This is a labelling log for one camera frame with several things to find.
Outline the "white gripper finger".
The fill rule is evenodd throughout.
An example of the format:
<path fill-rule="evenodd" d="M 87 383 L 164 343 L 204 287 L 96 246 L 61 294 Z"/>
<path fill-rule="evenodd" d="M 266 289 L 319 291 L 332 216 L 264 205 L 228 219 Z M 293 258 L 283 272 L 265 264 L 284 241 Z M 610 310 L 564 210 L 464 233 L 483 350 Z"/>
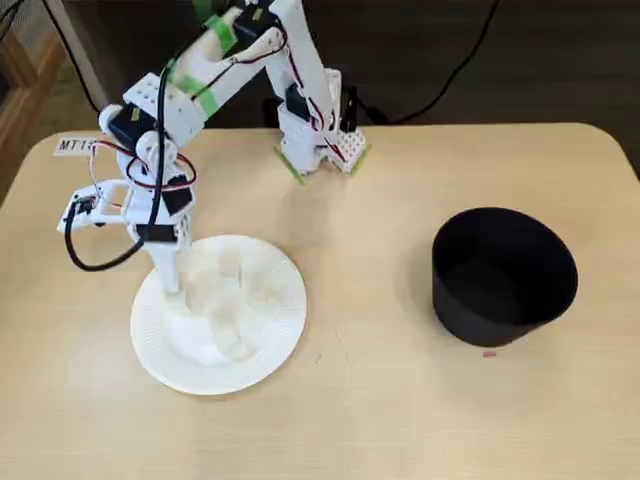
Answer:
<path fill-rule="evenodd" d="M 177 237 L 176 252 L 183 254 L 192 247 L 192 209 L 189 208 L 180 214 L 179 221 L 175 224 Z"/>
<path fill-rule="evenodd" d="M 170 294 L 180 291 L 180 275 L 178 272 L 176 243 L 147 242 L 146 252 L 149 254 L 161 285 Z"/>

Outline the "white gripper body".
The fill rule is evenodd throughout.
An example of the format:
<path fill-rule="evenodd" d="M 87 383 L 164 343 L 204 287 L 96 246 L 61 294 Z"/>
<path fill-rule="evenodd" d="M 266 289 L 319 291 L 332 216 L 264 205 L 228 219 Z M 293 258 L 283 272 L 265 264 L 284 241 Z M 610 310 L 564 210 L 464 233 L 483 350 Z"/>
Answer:
<path fill-rule="evenodd" d="M 180 244 L 180 166 L 176 160 L 175 148 L 165 150 L 162 169 L 158 148 L 117 153 L 128 187 L 120 216 L 136 243 Z"/>

